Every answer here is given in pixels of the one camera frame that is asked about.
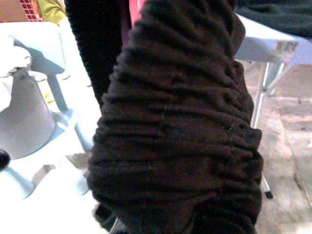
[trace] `concrete floor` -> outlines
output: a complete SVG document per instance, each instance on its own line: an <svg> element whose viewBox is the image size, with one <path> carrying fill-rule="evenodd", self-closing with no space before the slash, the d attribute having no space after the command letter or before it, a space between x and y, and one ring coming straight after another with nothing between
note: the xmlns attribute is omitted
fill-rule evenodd
<svg viewBox="0 0 312 234"><path fill-rule="evenodd" d="M259 74L256 68L246 77L253 97ZM264 98L258 128L264 175L274 195L263 196L258 233L312 233L312 66L299 66L273 97Z"/></svg>

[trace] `red fabric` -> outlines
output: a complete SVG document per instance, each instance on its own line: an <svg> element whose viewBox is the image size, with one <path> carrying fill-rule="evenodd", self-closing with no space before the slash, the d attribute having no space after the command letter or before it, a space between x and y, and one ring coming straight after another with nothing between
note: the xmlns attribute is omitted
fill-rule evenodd
<svg viewBox="0 0 312 234"><path fill-rule="evenodd" d="M140 10L145 1L146 0L129 0L132 27L134 26L135 22L141 18Z"/></svg>

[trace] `black sweater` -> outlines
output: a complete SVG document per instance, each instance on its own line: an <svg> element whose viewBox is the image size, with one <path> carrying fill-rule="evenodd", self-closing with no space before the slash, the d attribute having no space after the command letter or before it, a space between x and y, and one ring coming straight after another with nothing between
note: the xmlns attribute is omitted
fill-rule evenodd
<svg viewBox="0 0 312 234"><path fill-rule="evenodd" d="M107 1L84 2L67 3L69 19L90 72L105 76L92 57L107 44L93 35L112 26L93 15L112 13ZM261 132L249 127L233 9L233 0L148 0L118 56L88 182L130 234L254 233Z"/></svg>

